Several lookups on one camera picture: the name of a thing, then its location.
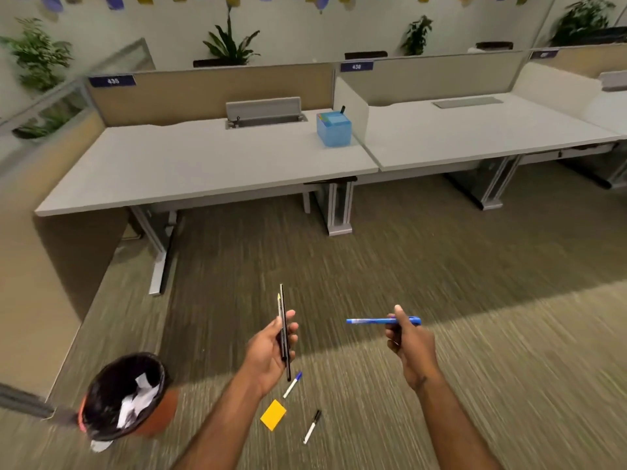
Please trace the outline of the person's left hand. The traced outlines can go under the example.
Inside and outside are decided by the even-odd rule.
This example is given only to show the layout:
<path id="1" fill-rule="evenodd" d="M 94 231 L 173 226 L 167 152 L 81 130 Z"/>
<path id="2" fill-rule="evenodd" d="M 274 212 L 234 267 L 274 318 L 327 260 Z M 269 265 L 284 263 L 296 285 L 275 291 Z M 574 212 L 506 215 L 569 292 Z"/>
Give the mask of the person's left hand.
<path id="1" fill-rule="evenodd" d="M 283 375 L 285 365 L 280 356 L 280 344 L 278 340 L 265 339 L 265 329 L 249 340 L 243 369 L 252 378 L 261 398 L 276 386 Z"/>

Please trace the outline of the person's right hand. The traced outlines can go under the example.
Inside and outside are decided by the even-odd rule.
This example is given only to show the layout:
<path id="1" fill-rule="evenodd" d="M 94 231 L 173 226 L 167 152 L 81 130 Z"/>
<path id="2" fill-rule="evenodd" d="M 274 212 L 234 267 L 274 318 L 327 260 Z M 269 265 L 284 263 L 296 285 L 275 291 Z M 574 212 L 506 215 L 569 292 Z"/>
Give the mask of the person's right hand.
<path id="1" fill-rule="evenodd" d="M 436 357 L 435 336 L 422 326 L 411 324 L 410 332 L 394 334 L 394 326 L 386 325 L 387 344 L 401 360 L 409 387 L 419 393 L 428 380 L 442 376 Z"/>

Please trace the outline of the person's right forearm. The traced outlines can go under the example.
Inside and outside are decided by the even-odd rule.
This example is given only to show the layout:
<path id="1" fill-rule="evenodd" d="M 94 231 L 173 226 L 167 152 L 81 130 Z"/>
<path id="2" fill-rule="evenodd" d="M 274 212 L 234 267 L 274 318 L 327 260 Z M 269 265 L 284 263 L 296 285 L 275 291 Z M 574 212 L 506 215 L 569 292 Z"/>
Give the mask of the person's right forearm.
<path id="1" fill-rule="evenodd" d="M 441 373 L 414 389 L 440 470 L 504 470 Z"/>

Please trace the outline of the person's left forearm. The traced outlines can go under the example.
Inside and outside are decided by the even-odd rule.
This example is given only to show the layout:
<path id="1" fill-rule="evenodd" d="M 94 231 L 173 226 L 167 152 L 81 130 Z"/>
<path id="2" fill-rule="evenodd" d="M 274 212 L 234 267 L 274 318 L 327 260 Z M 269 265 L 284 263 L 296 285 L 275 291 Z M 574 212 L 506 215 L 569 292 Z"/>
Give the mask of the person's left forearm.
<path id="1" fill-rule="evenodd" d="M 170 470 L 236 470 L 262 398 L 260 373 L 241 369 Z"/>

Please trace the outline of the yellow sticky note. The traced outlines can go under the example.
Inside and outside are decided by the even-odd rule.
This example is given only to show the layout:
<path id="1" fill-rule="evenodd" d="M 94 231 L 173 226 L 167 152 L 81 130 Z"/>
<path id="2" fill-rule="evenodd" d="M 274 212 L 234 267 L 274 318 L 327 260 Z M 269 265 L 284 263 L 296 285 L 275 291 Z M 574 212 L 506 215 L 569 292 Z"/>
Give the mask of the yellow sticky note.
<path id="1" fill-rule="evenodd" d="M 263 412 L 260 421 L 269 431 L 273 432 L 283 417 L 286 415 L 286 408 L 277 399 L 273 400 L 266 411 Z"/>

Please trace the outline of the white pen with black cap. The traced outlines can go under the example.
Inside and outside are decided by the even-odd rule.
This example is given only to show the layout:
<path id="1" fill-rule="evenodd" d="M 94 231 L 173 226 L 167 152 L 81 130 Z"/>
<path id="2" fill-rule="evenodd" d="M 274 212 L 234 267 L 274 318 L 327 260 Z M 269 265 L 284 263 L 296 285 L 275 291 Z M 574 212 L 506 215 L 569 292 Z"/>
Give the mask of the white pen with black cap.
<path id="1" fill-rule="evenodd" d="M 310 422 L 309 428 L 307 429 L 307 432 L 306 432 L 306 434 L 305 434 L 305 436 L 304 436 L 304 438 L 302 440 L 303 445 L 307 445 L 308 444 L 308 442 L 310 440 L 310 437 L 312 436 L 312 434 L 313 434 L 313 432 L 314 432 L 314 430 L 315 430 L 315 428 L 316 428 L 316 426 L 318 424 L 318 421 L 320 420 L 321 416 L 322 416 L 322 410 L 318 409 L 315 412 L 315 414 L 314 414 L 314 416 L 312 418 L 312 421 Z"/>

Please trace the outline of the grey metal desk leg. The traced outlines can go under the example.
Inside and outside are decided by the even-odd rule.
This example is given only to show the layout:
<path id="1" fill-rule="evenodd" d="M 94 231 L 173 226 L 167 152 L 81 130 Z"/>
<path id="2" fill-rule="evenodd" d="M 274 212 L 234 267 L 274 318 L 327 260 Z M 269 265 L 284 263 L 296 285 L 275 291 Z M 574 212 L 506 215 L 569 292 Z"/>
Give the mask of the grey metal desk leg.
<path id="1" fill-rule="evenodd" d="M 318 207 L 322 213 L 329 236 L 353 232 L 350 223 L 355 181 L 319 183 L 315 190 Z"/>
<path id="2" fill-rule="evenodd" d="M 168 275 L 168 252 L 177 225 L 177 211 L 155 212 L 150 205 L 132 205 L 131 214 L 155 251 L 150 296 L 163 293 Z"/>
<path id="3" fill-rule="evenodd" d="M 489 158 L 470 170 L 445 173 L 446 179 L 482 211 L 502 207 L 501 195 L 521 162 L 521 155 Z"/>
<path id="4" fill-rule="evenodd" d="M 627 187 L 627 140 L 564 149 L 559 163 L 605 189 Z"/>

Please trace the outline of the crumpled white paper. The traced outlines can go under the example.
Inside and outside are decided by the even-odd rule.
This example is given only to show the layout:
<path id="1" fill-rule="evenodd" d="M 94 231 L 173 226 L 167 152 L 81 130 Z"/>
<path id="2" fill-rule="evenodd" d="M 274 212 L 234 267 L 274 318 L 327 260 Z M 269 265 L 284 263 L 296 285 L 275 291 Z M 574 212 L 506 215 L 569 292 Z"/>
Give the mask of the crumpled white paper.
<path id="1" fill-rule="evenodd" d="M 118 429 L 126 429 L 131 426 L 156 398 L 161 385 L 152 386 L 148 381 L 145 373 L 139 375 L 135 379 L 137 389 L 134 393 L 127 395 L 121 401 L 119 418 L 117 421 Z"/>

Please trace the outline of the orange bin with black liner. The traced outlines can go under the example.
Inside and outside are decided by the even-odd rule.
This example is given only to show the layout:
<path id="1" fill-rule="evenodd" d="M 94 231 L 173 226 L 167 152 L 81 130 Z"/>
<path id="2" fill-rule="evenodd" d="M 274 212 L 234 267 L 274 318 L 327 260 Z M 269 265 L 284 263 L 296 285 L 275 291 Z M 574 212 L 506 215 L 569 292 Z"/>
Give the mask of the orange bin with black liner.
<path id="1" fill-rule="evenodd" d="M 143 373 L 152 386 L 160 384 L 161 390 L 131 426 L 118 429 L 121 401 L 136 391 L 135 379 Z M 92 379 L 78 411 L 78 426 L 90 440 L 152 439 L 172 423 L 178 400 L 179 389 L 160 357 L 148 352 L 131 353 L 107 364 Z"/>

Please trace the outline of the long white office desk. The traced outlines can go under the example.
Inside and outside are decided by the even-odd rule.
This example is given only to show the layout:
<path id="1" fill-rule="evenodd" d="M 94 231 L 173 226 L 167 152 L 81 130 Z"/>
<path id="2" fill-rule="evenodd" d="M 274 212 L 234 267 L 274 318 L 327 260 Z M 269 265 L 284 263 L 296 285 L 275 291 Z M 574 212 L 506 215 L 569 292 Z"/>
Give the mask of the long white office desk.
<path id="1" fill-rule="evenodd" d="M 383 172 L 610 143 L 626 136 L 514 94 L 440 108 L 433 101 L 369 108 L 364 147 Z"/>

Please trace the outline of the blue translucent desk organizer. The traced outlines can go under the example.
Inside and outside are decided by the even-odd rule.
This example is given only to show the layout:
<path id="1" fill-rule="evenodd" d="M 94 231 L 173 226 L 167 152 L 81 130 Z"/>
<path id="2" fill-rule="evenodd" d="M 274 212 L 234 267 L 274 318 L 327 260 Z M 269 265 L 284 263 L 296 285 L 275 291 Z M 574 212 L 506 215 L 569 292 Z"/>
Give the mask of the blue translucent desk organizer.
<path id="1" fill-rule="evenodd" d="M 352 141 L 352 122 L 344 110 L 317 114 L 317 134 L 325 147 L 347 147 Z"/>

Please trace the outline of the white side divider panel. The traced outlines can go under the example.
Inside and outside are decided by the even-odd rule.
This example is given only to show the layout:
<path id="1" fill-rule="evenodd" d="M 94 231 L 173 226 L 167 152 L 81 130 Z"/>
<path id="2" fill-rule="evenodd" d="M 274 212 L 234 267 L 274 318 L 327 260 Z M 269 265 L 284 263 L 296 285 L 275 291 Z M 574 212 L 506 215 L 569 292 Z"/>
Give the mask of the white side divider panel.
<path id="1" fill-rule="evenodd" d="M 341 77 L 336 77 L 333 88 L 333 110 L 340 111 L 352 123 L 352 134 L 360 144 L 365 144 L 369 120 L 369 105 Z"/>

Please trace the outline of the grey-beige desk partition panel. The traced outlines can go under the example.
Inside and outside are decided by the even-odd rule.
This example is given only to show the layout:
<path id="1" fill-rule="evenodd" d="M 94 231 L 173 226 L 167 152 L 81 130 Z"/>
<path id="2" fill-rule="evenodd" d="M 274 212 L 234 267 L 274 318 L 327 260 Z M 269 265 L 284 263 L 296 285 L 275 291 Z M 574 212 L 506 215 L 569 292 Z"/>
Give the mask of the grey-beige desk partition panel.
<path id="1" fill-rule="evenodd" d="M 508 93 L 528 51 L 390 57 L 357 61 L 358 70 L 337 69 L 334 107 L 349 87 L 368 105 L 387 106 L 487 94 Z"/>

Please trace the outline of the beige desk partition panel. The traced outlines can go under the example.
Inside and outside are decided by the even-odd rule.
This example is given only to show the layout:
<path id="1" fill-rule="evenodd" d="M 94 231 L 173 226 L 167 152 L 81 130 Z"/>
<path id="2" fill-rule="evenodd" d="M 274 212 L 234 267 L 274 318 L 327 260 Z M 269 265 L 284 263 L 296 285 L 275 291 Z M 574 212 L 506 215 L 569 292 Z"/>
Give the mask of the beige desk partition panel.
<path id="1" fill-rule="evenodd" d="M 226 118 L 227 102 L 300 97 L 302 110 L 333 105 L 335 63 L 137 72 L 136 86 L 87 89 L 108 127 Z"/>

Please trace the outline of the grey metal bar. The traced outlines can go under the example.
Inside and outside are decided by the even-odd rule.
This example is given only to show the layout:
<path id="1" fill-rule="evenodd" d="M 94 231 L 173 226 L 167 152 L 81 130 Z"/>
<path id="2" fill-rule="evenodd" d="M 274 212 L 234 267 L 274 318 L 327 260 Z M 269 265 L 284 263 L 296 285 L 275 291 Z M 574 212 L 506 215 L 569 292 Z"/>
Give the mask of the grey metal bar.
<path id="1" fill-rule="evenodd" d="M 77 411 L 0 382 L 0 409 L 28 415 L 51 425 L 77 427 Z"/>

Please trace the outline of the white corner desk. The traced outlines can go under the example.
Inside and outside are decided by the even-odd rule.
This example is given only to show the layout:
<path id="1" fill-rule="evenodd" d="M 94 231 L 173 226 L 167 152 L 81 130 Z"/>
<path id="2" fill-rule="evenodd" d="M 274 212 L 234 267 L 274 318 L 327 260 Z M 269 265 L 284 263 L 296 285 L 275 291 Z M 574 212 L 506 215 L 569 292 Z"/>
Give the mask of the white corner desk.
<path id="1" fill-rule="evenodd" d="M 528 62 L 511 93 L 627 140 L 627 91 L 604 92 L 598 78 Z"/>

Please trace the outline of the small green leafy plant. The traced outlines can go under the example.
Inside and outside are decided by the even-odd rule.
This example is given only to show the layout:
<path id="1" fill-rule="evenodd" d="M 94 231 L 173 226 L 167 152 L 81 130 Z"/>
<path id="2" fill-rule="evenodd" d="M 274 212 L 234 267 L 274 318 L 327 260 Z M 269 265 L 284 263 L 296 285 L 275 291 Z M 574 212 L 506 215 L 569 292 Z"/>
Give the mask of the small green leafy plant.
<path id="1" fill-rule="evenodd" d="M 433 30 L 433 20 L 426 15 L 409 24 L 401 44 L 401 51 L 404 56 L 418 56 L 425 51 L 427 37 Z"/>

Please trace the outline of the long-leaf green plant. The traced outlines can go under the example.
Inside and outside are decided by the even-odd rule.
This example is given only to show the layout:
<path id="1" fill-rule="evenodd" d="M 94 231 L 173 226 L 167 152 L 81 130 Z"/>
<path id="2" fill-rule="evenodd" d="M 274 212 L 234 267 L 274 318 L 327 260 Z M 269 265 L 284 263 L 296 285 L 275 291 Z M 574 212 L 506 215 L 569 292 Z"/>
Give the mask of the long-leaf green plant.
<path id="1" fill-rule="evenodd" d="M 224 29 L 219 24 L 215 24 L 216 32 L 208 31 L 208 39 L 203 40 L 202 43 L 206 46 L 213 59 L 222 62 L 225 66 L 246 66 L 252 57 L 260 55 L 250 45 L 261 31 L 256 30 L 244 36 L 241 41 L 236 42 L 233 37 L 233 25 L 231 22 L 231 11 L 234 6 L 229 3 L 226 6 L 226 28 Z"/>

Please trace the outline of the glass partition screen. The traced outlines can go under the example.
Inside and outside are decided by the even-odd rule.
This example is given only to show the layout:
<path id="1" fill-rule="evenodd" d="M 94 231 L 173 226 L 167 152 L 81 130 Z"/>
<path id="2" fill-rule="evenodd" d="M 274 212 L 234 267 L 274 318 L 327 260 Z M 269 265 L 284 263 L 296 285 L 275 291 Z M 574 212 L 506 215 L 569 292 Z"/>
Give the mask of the glass partition screen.
<path id="1" fill-rule="evenodd" d="M 87 89 L 89 77 L 147 70 L 155 70 L 155 64 L 147 41 L 139 38 L 15 113 L 0 117 L 0 170 L 74 123 L 76 117 L 95 109 Z"/>

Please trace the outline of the large dark green plant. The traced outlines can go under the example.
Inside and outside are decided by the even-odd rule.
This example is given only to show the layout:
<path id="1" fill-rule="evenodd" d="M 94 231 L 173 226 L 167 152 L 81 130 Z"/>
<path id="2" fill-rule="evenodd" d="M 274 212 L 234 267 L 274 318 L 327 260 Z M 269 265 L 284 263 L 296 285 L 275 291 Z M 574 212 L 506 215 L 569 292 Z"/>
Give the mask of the large dark green plant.
<path id="1" fill-rule="evenodd" d="M 549 46 L 577 46 L 584 38 L 609 25 L 616 4 L 608 0 L 579 0 L 566 7 L 558 20 Z"/>

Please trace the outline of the bushy green plant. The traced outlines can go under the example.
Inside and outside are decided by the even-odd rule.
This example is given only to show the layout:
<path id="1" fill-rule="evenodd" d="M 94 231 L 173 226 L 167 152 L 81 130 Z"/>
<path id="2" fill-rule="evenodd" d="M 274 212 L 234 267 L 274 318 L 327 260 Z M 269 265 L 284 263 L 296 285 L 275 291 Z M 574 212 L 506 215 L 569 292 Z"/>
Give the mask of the bushy green plant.
<path id="1" fill-rule="evenodd" d="M 28 92 L 44 94 L 65 81 L 61 72 L 73 61 L 72 43 L 54 40 L 37 18 L 17 18 L 22 32 L 17 38 L 0 36 L 0 45 L 13 56 L 19 80 Z"/>

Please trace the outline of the beige side wall panel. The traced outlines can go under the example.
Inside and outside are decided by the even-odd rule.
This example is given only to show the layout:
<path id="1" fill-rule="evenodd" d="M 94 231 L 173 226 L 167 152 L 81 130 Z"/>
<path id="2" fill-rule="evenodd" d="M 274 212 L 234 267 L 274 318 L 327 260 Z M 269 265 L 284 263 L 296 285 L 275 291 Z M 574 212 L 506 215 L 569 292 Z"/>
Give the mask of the beige side wall panel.
<path id="1" fill-rule="evenodd" d="M 0 384 L 47 399 L 128 223 L 125 209 L 35 210 L 103 133 L 75 117 L 0 168 Z"/>

